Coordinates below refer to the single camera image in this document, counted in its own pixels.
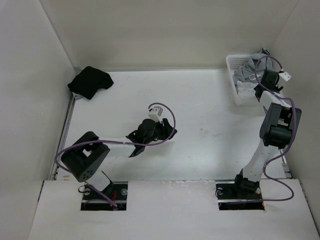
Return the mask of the white tank top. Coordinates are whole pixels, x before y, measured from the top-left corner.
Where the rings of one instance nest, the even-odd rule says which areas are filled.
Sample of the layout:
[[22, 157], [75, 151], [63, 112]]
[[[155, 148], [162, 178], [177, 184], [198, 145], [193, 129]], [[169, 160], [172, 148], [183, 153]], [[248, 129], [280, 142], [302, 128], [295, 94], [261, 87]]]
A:
[[255, 97], [254, 88], [258, 85], [258, 81], [254, 74], [250, 75], [248, 81], [242, 82], [239, 79], [235, 81], [238, 97], [240, 100], [249, 100]]

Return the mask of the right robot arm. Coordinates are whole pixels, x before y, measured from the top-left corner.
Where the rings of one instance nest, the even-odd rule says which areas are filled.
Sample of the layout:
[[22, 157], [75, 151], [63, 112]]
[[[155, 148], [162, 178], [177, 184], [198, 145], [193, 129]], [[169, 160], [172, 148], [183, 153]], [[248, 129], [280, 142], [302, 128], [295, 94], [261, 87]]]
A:
[[269, 163], [283, 157], [295, 140], [302, 110], [291, 98], [280, 95], [291, 76], [284, 71], [265, 70], [254, 88], [265, 117], [259, 130], [259, 145], [249, 163], [236, 175], [232, 192], [238, 198], [254, 194]]

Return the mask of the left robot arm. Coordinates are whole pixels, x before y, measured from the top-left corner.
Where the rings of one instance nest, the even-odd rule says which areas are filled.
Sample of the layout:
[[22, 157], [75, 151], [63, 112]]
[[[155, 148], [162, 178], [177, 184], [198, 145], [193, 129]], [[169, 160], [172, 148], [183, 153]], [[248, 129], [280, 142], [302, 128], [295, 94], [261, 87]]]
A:
[[144, 119], [136, 130], [123, 139], [124, 142], [128, 142], [124, 145], [98, 142], [99, 137], [94, 132], [88, 131], [74, 144], [90, 143], [65, 151], [61, 161], [78, 182], [87, 183], [87, 188], [105, 200], [112, 195], [114, 188], [113, 182], [101, 170], [106, 158], [137, 157], [143, 153], [147, 145], [156, 141], [170, 140], [177, 132], [167, 118], [163, 118], [160, 122]]

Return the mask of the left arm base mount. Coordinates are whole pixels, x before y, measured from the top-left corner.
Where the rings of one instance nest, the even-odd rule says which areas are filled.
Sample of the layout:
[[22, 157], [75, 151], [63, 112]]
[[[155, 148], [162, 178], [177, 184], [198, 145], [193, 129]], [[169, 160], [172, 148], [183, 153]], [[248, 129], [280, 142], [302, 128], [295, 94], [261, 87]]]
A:
[[128, 198], [128, 182], [113, 182], [103, 193], [117, 204], [109, 203], [103, 196], [93, 191], [87, 184], [78, 188], [82, 194], [81, 211], [126, 211]]

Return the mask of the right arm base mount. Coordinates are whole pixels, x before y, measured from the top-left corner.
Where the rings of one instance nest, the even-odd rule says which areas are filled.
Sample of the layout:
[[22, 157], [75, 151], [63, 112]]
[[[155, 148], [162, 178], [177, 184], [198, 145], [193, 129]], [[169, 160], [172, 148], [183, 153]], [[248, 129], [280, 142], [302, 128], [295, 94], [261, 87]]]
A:
[[215, 196], [221, 211], [264, 211], [260, 188], [256, 191], [236, 188], [234, 181], [217, 181]]

